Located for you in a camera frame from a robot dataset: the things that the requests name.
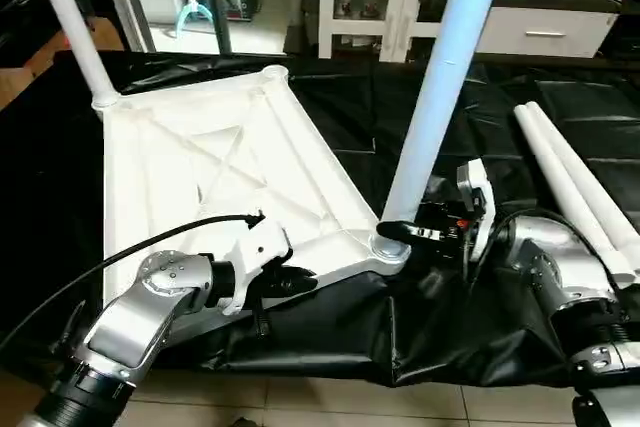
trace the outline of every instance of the light blue pipe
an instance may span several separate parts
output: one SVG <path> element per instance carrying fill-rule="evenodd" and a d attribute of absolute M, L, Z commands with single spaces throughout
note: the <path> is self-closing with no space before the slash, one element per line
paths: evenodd
<path fill-rule="evenodd" d="M 447 1 L 382 221 L 416 217 L 491 2 Z M 389 259 L 406 253 L 404 244 L 377 235 L 372 244 Z"/>

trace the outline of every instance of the black cable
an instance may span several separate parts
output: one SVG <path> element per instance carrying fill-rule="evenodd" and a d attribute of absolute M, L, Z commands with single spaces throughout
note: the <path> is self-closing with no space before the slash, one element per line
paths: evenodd
<path fill-rule="evenodd" d="M 132 245 L 131 247 L 128 247 L 128 248 L 124 249 L 123 251 L 120 251 L 117 254 L 112 255 L 111 257 L 109 257 L 109 258 L 103 260 L 102 262 L 100 262 L 98 265 L 90 268 L 86 272 L 83 272 L 82 274 L 80 274 L 78 277 L 73 279 L 71 282 L 69 282 L 65 286 L 63 286 L 60 289 L 58 289 L 56 292 L 54 292 L 52 295 L 50 295 L 44 302 L 42 302 L 38 307 L 33 309 L 18 325 L 16 325 L 4 337 L 4 339 L 2 339 L 2 342 L 0 343 L 0 353 L 6 348 L 7 344 L 9 342 L 11 342 L 11 339 L 13 339 L 13 337 L 18 333 L 18 331 L 20 329 L 22 329 L 22 327 L 24 327 L 35 315 L 37 315 L 47 305 L 49 305 L 51 302 L 53 302 L 55 299 L 57 299 L 58 296 L 60 296 L 61 294 L 63 294 L 67 290 L 69 290 L 74 285 L 76 285 L 79 282 L 83 281 L 87 277 L 90 277 L 91 275 L 93 275 L 93 274 L 95 274 L 97 272 L 103 271 L 104 269 L 106 269 L 110 265 L 113 265 L 116 262 L 119 262 L 122 259 L 124 259 L 126 257 L 129 257 L 132 254 L 135 254 L 136 252 L 139 252 L 139 251 L 141 251 L 143 249 L 146 249 L 147 247 L 149 247 L 149 246 L 151 246 L 153 244 L 157 244 L 158 242 L 162 242 L 163 240 L 166 240 L 169 237 L 173 237 L 174 235 L 178 235 L 178 234 L 181 234 L 181 233 L 186 232 L 188 230 L 193 230 L 193 229 L 196 229 L 198 227 L 202 227 L 204 225 L 216 224 L 216 223 L 219 223 L 219 222 L 244 221 L 247 224 L 249 224 L 249 227 L 251 228 L 254 225 L 256 225 L 258 222 L 260 222 L 262 219 L 264 219 L 262 214 L 261 215 L 221 215 L 221 216 L 217 216 L 217 217 L 207 217 L 206 219 L 196 220 L 194 222 L 189 222 L 188 224 L 184 224 L 184 225 L 175 227 L 175 228 L 173 228 L 171 230 L 167 230 L 166 232 L 163 232 L 162 234 L 158 234 L 158 235 L 153 236 L 153 237 L 151 237 L 151 238 L 149 238 L 147 240 L 143 240 L 142 242 L 140 242 L 138 244 Z"/>
<path fill-rule="evenodd" d="M 471 282 L 471 285 L 469 286 L 469 296 L 471 296 L 473 288 L 475 287 L 475 284 L 478 281 L 478 278 L 480 277 L 480 272 L 482 270 L 482 266 L 487 261 L 487 258 L 489 257 L 489 253 L 491 251 L 491 248 L 493 247 L 493 244 L 496 242 L 498 236 L 500 235 L 500 232 L 513 219 L 515 219 L 517 217 L 522 217 L 524 215 L 538 215 L 538 216 L 541 216 L 541 217 L 546 217 L 548 219 L 555 220 L 556 222 L 564 225 L 569 230 L 571 230 L 573 235 L 575 235 L 580 240 L 580 242 L 582 242 L 584 244 L 584 246 L 589 251 L 589 253 L 591 255 L 593 255 L 596 259 L 598 259 L 598 261 L 602 265 L 602 268 L 604 269 L 604 272 L 605 272 L 605 275 L 607 277 L 607 281 L 609 283 L 609 286 L 611 287 L 611 290 L 613 290 L 613 293 L 615 294 L 616 298 L 618 299 L 618 302 L 621 305 L 623 305 L 623 300 L 622 300 L 622 297 L 621 297 L 620 287 L 618 287 L 618 284 L 616 283 L 615 279 L 613 278 L 613 274 L 611 273 L 611 270 L 609 270 L 607 265 L 602 260 L 602 257 L 600 256 L 598 251 L 593 247 L 591 242 L 589 242 L 589 240 L 582 234 L 582 232 L 580 232 L 578 230 L 578 228 L 575 225 L 573 225 L 571 222 L 569 222 L 567 219 L 565 219 L 562 215 L 560 215 L 560 214 L 558 214 L 556 212 L 553 212 L 551 210 L 541 208 L 541 207 L 533 207 L 533 208 L 522 209 L 522 210 L 518 210 L 516 212 L 512 212 L 511 214 L 508 214 L 507 216 L 505 216 L 496 225 L 495 229 L 493 230 L 493 232 L 489 236 L 489 240 L 487 241 L 487 246 L 485 247 L 484 252 L 482 253 L 482 256 L 480 257 L 480 260 L 478 261 L 478 265 L 476 267 L 475 276 L 473 278 L 473 281 Z"/>

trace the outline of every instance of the white frame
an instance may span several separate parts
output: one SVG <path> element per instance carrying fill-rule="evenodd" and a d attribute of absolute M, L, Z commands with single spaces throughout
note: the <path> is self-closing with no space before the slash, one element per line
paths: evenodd
<path fill-rule="evenodd" d="M 385 20 L 334 19 L 334 0 L 320 0 L 318 26 L 318 57 L 330 59 L 333 35 L 382 36 L 381 62 L 392 62 L 396 48 L 397 19 L 403 0 L 389 0 Z"/>
<path fill-rule="evenodd" d="M 392 62 L 405 62 L 413 37 L 437 37 L 440 22 L 418 22 L 420 0 L 403 0 L 399 10 L 398 33 L 394 43 Z"/>

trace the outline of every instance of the white tray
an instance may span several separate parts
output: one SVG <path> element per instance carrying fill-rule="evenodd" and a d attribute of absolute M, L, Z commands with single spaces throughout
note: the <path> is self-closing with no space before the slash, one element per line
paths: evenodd
<path fill-rule="evenodd" d="M 364 270 L 401 267 L 375 260 L 378 219 L 287 85 L 287 69 L 123 97 L 103 112 L 105 255 L 178 225 L 214 215 L 257 213 L 281 223 L 294 255 L 319 288 Z M 222 258 L 241 222 L 181 234 L 104 273 L 105 304 L 133 282 L 158 250 Z M 213 311 L 177 323 L 206 331 L 238 317 Z"/>

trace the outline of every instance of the drawer handle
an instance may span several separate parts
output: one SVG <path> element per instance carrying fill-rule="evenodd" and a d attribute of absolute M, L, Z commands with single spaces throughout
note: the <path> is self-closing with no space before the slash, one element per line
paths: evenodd
<path fill-rule="evenodd" d="M 552 37 L 559 39 L 561 37 L 566 37 L 567 34 L 563 32 L 538 32 L 535 30 L 528 30 L 524 33 L 527 37 Z"/>

